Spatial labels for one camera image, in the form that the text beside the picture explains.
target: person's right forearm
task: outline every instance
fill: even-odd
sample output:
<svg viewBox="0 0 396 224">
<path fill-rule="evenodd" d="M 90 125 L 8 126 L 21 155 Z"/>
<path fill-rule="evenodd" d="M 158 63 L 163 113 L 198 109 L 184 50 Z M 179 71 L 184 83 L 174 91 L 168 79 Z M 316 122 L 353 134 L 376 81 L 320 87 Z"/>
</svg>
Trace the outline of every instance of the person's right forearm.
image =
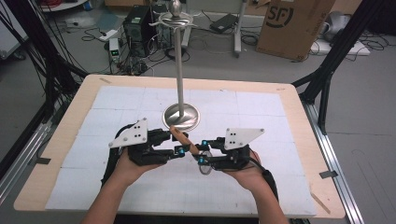
<svg viewBox="0 0 396 224">
<path fill-rule="evenodd" d="M 251 189 L 254 200 L 256 201 L 257 211 L 261 224 L 288 224 L 282 209 L 269 185 L 263 179 L 254 189 Z"/>
</svg>

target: person's right hand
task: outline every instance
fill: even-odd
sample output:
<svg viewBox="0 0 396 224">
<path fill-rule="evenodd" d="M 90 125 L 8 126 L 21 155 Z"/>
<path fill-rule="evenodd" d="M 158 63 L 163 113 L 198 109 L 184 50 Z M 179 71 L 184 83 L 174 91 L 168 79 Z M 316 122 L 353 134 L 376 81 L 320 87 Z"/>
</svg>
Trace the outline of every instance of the person's right hand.
<svg viewBox="0 0 396 224">
<path fill-rule="evenodd" d="M 261 163 L 260 157 L 255 151 L 250 151 L 250 157 L 258 163 Z M 262 182 L 265 182 L 262 177 L 262 170 L 251 162 L 243 170 L 227 171 L 224 173 L 235 178 L 243 188 L 250 191 L 253 191 L 262 184 Z"/>
</svg>

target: human arm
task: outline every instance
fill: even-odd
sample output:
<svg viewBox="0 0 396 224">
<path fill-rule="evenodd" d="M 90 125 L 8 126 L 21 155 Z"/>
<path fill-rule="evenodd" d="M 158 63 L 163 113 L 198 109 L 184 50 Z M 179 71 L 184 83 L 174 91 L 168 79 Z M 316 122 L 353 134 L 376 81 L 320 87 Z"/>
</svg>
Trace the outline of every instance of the human arm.
<svg viewBox="0 0 396 224">
<path fill-rule="evenodd" d="M 129 160 L 128 150 L 124 149 L 113 174 L 99 191 L 81 223 L 113 223 L 125 190 L 143 173 L 158 166 L 160 165 L 138 166 Z"/>
<path fill-rule="evenodd" d="M 260 162 L 256 152 L 250 152 L 250 157 Z M 288 224 L 274 193 L 262 177 L 262 170 L 252 164 L 236 172 L 225 172 L 238 181 L 245 189 L 249 190 L 256 202 L 261 224 Z"/>
</svg>

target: wooden stick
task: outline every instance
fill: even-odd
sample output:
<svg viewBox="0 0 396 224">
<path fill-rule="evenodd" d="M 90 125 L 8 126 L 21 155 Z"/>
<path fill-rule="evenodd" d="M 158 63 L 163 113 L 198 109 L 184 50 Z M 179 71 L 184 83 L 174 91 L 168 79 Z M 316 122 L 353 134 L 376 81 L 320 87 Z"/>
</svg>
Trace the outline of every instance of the wooden stick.
<svg viewBox="0 0 396 224">
<path fill-rule="evenodd" d="M 194 143 L 190 141 L 189 138 L 186 137 L 178 128 L 176 128 L 174 125 L 171 125 L 169 128 L 169 131 L 171 134 L 181 143 L 181 145 L 190 145 L 190 153 L 193 155 L 198 155 L 199 150 L 198 147 L 195 146 Z"/>
</svg>

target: sf logo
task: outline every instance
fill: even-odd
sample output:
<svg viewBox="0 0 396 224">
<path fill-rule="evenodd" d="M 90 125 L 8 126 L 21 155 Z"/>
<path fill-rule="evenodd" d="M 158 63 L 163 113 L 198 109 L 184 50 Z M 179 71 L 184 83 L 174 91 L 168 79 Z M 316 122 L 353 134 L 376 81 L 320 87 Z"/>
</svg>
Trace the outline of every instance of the sf logo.
<svg viewBox="0 0 396 224">
<path fill-rule="evenodd" d="M 293 11 L 291 7 L 271 7 L 266 24 L 272 28 L 285 27 L 290 22 Z"/>
</svg>

